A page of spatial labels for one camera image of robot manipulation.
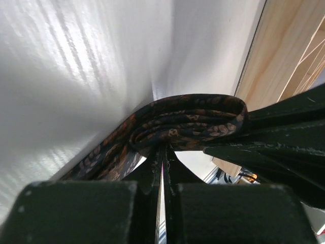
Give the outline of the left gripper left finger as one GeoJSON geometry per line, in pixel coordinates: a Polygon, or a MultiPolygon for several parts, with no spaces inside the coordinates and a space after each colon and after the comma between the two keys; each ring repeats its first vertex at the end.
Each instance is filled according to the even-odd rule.
{"type": "Polygon", "coordinates": [[[151,150],[147,159],[123,180],[137,184],[128,243],[158,243],[161,202],[161,149],[151,150]]]}

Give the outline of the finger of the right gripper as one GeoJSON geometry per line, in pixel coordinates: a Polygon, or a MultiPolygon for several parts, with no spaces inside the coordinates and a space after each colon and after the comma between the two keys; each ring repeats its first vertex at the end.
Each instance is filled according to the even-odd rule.
{"type": "Polygon", "coordinates": [[[239,165],[262,182],[287,185],[324,209],[324,85],[249,113],[249,129],[204,153],[239,165]]]}

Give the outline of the dark paisley necktie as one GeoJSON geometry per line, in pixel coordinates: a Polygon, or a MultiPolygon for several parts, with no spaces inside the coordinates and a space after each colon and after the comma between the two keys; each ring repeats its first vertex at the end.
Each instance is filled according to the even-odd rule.
{"type": "Polygon", "coordinates": [[[141,157],[162,144],[176,151],[202,150],[249,126],[246,104],[218,94],[190,94],[154,101],[129,116],[62,180],[121,180],[141,157]]]}

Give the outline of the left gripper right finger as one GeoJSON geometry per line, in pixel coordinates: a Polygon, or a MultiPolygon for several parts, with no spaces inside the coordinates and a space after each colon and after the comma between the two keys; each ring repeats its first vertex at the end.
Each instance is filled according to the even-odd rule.
{"type": "Polygon", "coordinates": [[[188,169],[170,145],[164,155],[164,193],[167,243],[184,243],[179,187],[183,184],[203,184],[204,181],[188,169]]]}

